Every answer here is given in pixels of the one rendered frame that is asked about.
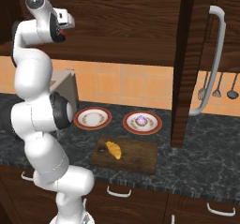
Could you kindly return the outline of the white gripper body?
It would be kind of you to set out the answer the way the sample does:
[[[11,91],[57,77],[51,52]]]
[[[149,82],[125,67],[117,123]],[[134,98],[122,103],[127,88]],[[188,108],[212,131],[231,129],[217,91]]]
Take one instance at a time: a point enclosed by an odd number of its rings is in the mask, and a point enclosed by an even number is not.
[[[59,25],[63,29],[71,29],[75,27],[74,18],[68,13],[60,13],[59,14]]]

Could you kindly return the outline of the dark wood upper cabinet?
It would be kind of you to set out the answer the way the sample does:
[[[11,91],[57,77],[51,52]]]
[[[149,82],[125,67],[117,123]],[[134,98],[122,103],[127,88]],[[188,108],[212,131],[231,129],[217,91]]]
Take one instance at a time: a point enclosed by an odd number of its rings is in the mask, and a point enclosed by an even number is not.
[[[49,0],[73,16],[62,43],[39,48],[52,59],[171,66],[181,0]],[[29,20],[25,0],[0,0],[2,21]]]

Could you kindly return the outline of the dark wood cabinet door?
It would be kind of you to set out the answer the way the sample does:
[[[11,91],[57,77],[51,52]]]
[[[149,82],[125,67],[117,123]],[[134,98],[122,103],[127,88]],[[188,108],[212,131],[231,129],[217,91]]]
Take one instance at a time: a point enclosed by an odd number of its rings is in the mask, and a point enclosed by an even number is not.
[[[172,82],[171,147],[175,148],[181,148],[183,145],[187,111],[189,109],[189,105],[185,104],[182,100],[183,94],[180,92],[180,89],[183,82],[182,78],[193,5],[194,0],[181,0],[178,19]]]

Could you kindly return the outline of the golden croissant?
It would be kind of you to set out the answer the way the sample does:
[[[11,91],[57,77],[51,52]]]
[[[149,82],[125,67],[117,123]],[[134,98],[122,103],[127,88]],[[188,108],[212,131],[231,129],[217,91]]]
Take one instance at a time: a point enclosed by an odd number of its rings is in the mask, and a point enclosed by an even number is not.
[[[122,151],[120,146],[115,142],[106,142],[106,146],[112,156],[116,159],[120,159],[122,156]]]

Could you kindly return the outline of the dark wooden cutting board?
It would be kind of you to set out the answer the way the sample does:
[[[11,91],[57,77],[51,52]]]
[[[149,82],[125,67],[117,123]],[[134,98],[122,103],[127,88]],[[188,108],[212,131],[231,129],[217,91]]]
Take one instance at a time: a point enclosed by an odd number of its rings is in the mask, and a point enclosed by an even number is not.
[[[119,159],[111,154],[106,142],[114,142],[120,147],[122,155]],[[112,170],[155,175],[157,161],[158,145],[155,142],[101,136],[89,164]]]

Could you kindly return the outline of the beige grey box appliance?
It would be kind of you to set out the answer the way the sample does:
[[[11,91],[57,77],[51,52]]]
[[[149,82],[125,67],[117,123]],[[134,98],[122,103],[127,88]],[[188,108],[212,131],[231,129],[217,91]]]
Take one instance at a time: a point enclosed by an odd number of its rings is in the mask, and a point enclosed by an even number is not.
[[[77,111],[78,94],[75,71],[72,69],[55,69],[52,72],[51,92],[57,92],[66,98],[71,104],[73,111]]]

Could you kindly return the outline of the red rimmed white plate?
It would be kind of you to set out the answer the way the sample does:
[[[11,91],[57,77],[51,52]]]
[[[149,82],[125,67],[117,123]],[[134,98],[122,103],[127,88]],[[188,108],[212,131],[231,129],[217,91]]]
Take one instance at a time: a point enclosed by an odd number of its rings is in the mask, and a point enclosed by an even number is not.
[[[148,123],[144,127],[139,127],[135,123],[135,119],[140,115],[148,120]],[[123,126],[127,131],[136,135],[152,135],[161,129],[162,121],[160,117],[153,112],[135,111],[124,116]]]
[[[112,114],[100,107],[85,108],[74,116],[74,124],[84,130],[97,130],[112,121]]]

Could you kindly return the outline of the purple frosted cupcake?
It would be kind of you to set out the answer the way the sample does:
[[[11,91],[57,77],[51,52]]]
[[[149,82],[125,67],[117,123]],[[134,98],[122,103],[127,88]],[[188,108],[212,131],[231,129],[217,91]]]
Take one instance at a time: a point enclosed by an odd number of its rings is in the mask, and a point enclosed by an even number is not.
[[[140,115],[135,119],[135,123],[139,127],[144,127],[148,123],[148,120],[144,116]]]

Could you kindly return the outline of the hanging grey whisk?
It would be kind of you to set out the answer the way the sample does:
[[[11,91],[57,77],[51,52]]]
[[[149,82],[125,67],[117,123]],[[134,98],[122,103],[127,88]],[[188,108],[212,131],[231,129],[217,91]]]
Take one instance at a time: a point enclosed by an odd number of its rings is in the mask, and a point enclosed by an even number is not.
[[[199,90],[198,92],[198,100],[203,100],[204,95],[205,95],[205,90],[206,90],[206,84],[207,84],[207,80],[208,80],[208,71],[206,71],[205,77],[204,77],[204,83],[202,88]]]

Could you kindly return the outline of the hanging grey slotted spatula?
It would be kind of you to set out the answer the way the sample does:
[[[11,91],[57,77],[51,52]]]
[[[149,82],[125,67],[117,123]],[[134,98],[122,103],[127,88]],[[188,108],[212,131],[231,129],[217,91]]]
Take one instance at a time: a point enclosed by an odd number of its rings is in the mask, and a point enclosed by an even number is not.
[[[223,77],[223,73],[220,73],[219,80],[218,80],[218,83],[217,83],[217,89],[212,94],[213,97],[221,97],[221,93],[220,93],[219,88],[220,88],[220,85],[221,85],[222,77]]]

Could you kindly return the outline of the hanging dark ladle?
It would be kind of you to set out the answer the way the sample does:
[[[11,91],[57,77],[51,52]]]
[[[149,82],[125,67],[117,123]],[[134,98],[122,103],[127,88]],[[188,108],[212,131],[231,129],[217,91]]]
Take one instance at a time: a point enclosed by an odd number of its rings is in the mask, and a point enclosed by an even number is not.
[[[234,77],[234,80],[233,80],[233,83],[232,83],[232,88],[227,92],[227,97],[229,99],[237,99],[239,97],[239,94],[236,91],[234,91],[237,76],[238,76],[238,74],[235,74],[235,77]]]

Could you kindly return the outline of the dark wood cupboard door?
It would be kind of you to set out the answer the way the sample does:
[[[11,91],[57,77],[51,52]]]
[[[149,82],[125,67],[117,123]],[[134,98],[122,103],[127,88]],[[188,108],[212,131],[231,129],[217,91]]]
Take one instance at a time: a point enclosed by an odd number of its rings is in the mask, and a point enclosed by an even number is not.
[[[33,168],[21,169],[0,165],[0,178],[18,211],[23,224],[49,224],[57,214],[55,194],[23,180],[22,172],[33,177]]]

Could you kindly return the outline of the dark wood drawer front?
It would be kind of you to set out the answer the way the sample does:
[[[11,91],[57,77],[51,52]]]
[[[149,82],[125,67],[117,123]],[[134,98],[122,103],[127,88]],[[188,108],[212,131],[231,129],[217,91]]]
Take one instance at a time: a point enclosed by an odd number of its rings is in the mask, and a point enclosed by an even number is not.
[[[96,224],[163,224],[168,194],[95,182],[85,198]]]
[[[231,212],[235,208],[236,215],[214,215],[207,210],[208,202],[212,209],[221,212]],[[172,215],[175,216],[175,224],[240,224],[240,205],[170,194],[164,224],[171,224]]]

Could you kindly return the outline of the dark wood wall cabinet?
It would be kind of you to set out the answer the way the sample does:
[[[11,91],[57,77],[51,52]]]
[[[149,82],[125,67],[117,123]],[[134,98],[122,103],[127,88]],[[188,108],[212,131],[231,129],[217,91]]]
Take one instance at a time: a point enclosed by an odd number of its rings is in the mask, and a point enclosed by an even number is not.
[[[225,12],[226,33],[219,71],[240,72],[240,0],[213,0]],[[200,70],[210,70],[218,40],[218,18],[210,16],[202,50]]]

